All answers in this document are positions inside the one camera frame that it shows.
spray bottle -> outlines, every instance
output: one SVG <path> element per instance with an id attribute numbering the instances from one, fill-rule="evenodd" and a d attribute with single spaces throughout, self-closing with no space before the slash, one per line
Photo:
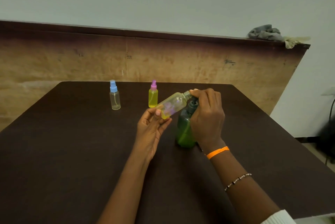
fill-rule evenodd
<path id="1" fill-rule="evenodd" d="M 198 106 L 198 98 L 192 97 L 187 108 L 185 108 L 178 116 L 176 141 L 181 147 L 191 148 L 195 146 L 196 142 L 194 141 L 192 136 L 190 119 Z"/>
<path id="2" fill-rule="evenodd" d="M 175 93 L 163 100 L 157 105 L 157 109 L 161 110 L 163 119 L 172 116 L 175 112 L 182 110 L 187 105 L 187 101 L 192 97 L 189 91 L 184 93 Z"/>
<path id="3" fill-rule="evenodd" d="M 156 80 L 153 80 L 149 90 L 149 107 L 154 108 L 158 103 L 158 90 Z"/>
<path id="4" fill-rule="evenodd" d="M 111 80 L 110 84 L 111 84 L 111 87 L 110 87 L 111 92 L 109 93 L 109 97 L 111 99 L 111 108 L 113 110 L 118 110 L 121 108 L 120 95 L 118 92 L 118 88 L 116 87 L 115 80 Z"/>

yellow spray bottle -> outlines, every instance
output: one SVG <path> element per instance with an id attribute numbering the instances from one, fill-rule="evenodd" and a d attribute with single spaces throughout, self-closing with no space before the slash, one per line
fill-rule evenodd
<path id="1" fill-rule="evenodd" d="M 153 80 L 149 90 L 149 107 L 154 108 L 158 103 L 158 90 L 156 80 Z"/>

clear spray bottle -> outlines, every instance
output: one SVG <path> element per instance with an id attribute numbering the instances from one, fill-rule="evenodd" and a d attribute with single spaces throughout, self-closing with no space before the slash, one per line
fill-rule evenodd
<path id="1" fill-rule="evenodd" d="M 187 105 L 187 101 L 192 97 L 189 91 L 184 93 L 175 93 L 163 100 L 157 105 L 157 109 L 161 110 L 163 119 L 166 119 L 174 113 L 182 110 Z"/>
<path id="2" fill-rule="evenodd" d="M 153 80 L 149 90 L 149 107 L 154 108 L 158 103 L 158 90 L 156 80 Z"/>
<path id="3" fill-rule="evenodd" d="M 116 87 L 115 80 L 111 80 L 110 84 L 111 84 L 111 87 L 110 87 L 111 92 L 109 93 L 109 97 L 111 99 L 111 108 L 113 110 L 118 110 L 121 108 L 120 95 L 118 92 L 118 88 Z"/>

pink spray cap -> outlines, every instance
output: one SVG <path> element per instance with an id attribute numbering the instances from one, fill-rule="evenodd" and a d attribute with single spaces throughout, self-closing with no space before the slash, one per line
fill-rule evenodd
<path id="1" fill-rule="evenodd" d="M 151 83 L 151 88 L 152 91 L 156 91 L 157 90 L 157 85 L 156 85 L 156 80 L 153 80 Z"/>

floor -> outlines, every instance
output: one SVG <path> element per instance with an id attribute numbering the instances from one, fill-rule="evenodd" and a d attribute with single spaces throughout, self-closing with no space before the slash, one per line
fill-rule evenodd
<path id="1" fill-rule="evenodd" d="M 315 149 L 314 143 L 305 143 L 302 144 L 306 147 L 312 154 L 314 154 L 320 161 L 325 163 L 326 155 L 321 151 Z M 327 162 L 327 166 L 335 172 L 335 164 L 331 164 L 330 161 Z M 335 219 L 333 217 L 311 217 L 311 218 L 304 218 L 295 220 L 297 224 L 335 224 Z"/>

